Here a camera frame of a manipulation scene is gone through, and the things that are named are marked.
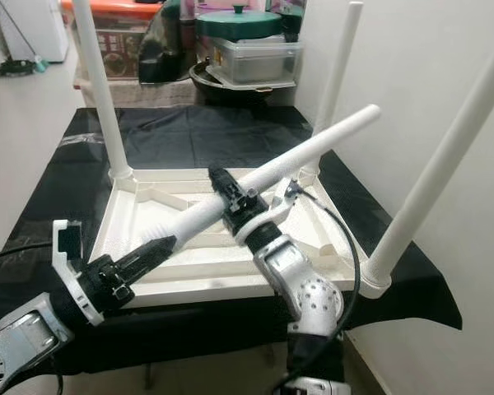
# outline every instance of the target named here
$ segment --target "tiled floor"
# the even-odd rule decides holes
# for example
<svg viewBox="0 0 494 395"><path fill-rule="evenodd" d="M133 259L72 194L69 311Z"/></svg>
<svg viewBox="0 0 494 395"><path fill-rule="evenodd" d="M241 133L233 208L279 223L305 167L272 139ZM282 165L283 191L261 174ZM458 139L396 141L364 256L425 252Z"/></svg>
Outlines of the tiled floor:
<svg viewBox="0 0 494 395"><path fill-rule="evenodd" d="M80 92L72 89L76 61L77 54L71 49L64 64L52 65L43 74L0 79L0 248L75 109L84 105ZM148 391L143 387L143 366L81 374L65 378L64 394L259 394L282 374L285 365L285 345L273 349L274 359L269 346L261 346L154 364L154 385ZM351 365L347 376L354 394L368 394ZM43 376L13 388L7 395L52 395L55 391L55 378Z"/></svg>
<svg viewBox="0 0 494 395"><path fill-rule="evenodd" d="M35 188L75 109L77 52L42 74L0 78L0 248Z"/></svg>

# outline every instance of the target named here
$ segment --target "green pot lid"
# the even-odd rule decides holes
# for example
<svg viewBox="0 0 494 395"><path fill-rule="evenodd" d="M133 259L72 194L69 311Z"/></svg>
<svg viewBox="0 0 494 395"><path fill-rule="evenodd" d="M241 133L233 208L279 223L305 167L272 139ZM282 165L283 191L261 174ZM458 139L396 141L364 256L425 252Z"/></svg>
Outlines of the green pot lid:
<svg viewBox="0 0 494 395"><path fill-rule="evenodd" d="M209 12L198 16L198 34L236 41L262 39L282 33L282 17L278 14L244 11L244 6L234 7L234 11Z"/></svg>

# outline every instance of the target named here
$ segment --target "plastic container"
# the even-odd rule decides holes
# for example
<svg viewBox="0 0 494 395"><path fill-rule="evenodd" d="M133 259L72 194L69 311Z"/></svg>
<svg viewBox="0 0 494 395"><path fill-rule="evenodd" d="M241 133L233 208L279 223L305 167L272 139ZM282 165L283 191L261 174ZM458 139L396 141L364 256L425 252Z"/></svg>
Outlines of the plastic container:
<svg viewBox="0 0 494 395"><path fill-rule="evenodd" d="M62 0L61 3L66 13L73 14L72 0ZM159 11L161 5L161 3L143 4L133 0L90 0L96 28L106 27L98 26L98 20L104 19L136 20L148 23Z"/></svg>
<svg viewBox="0 0 494 395"><path fill-rule="evenodd" d="M72 0L62 0L62 7L72 21ZM110 80L136 80L139 46L161 4L141 4L133 0L90 0L90 7L106 75ZM71 23L71 27L82 63L81 42L75 22Z"/></svg>
<svg viewBox="0 0 494 395"><path fill-rule="evenodd" d="M228 85L294 86L301 43L212 39L210 72Z"/></svg>

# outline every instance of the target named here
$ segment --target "white refrigerator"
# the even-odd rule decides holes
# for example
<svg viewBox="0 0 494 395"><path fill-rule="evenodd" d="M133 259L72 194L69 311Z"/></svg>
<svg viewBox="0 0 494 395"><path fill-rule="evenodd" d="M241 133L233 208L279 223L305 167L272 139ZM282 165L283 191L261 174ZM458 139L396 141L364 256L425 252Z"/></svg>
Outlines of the white refrigerator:
<svg viewBox="0 0 494 395"><path fill-rule="evenodd" d="M48 62L63 62L69 40L59 0L0 0L0 26L13 60L34 60L9 15L35 52Z"/></svg>

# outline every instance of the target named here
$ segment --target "white plastic rod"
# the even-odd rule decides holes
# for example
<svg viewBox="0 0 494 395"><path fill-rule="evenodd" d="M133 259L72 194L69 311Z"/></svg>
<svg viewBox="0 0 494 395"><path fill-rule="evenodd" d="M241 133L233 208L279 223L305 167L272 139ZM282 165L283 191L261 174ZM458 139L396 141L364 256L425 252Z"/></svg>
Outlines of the white plastic rod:
<svg viewBox="0 0 494 395"><path fill-rule="evenodd" d="M123 140L119 131L117 117L115 116L105 65L100 56L90 2L88 0L73 0L73 10L77 21L79 38L81 39L83 60L86 63L86 69L91 79L100 127L102 128L106 150L108 151L110 176L114 179L127 178L132 174L132 168L128 166L126 155L124 154Z"/></svg>
<svg viewBox="0 0 494 395"><path fill-rule="evenodd" d="M283 177L297 171L311 159L329 151L342 139L363 129L379 116L380 108L376 105L368 105L319 135L302 142L300 145L253 170L240 179L239 183L245 190L253 188L261 193ZM174 235L177 238L176 248L178 249L189 239L219 221L224 208L221 198L218 195L214 195L182 211L168 224L158 224L146 230L142 235L143 242L146 243L151 239Z"/></svg>
<svg viewBox="0 0 494 395"><path fill-rule="evenodd" d="M461 110L382 240L363 265L364 296L379 297L389 287L390 273L449 182L493 107L494 54L474 83Z"/></svg>
<svg viewBox="0 0 494 395"><path fill-rule="evenodd" d="M331 60L331 70L325 84L320 107L316 114L315 126L313 127L313 136L325 130L333 124L333 116L337 106L338 95L343 84L344 74L346 72L347 62L352 52L353 40L357 32L359 20L361 19L363 2L350 2L347 9L346 20L344 21L342 35L340 37L338 50ZM306 166L304 171L308 174L319 173L320 158L312 160Z"/></svg>

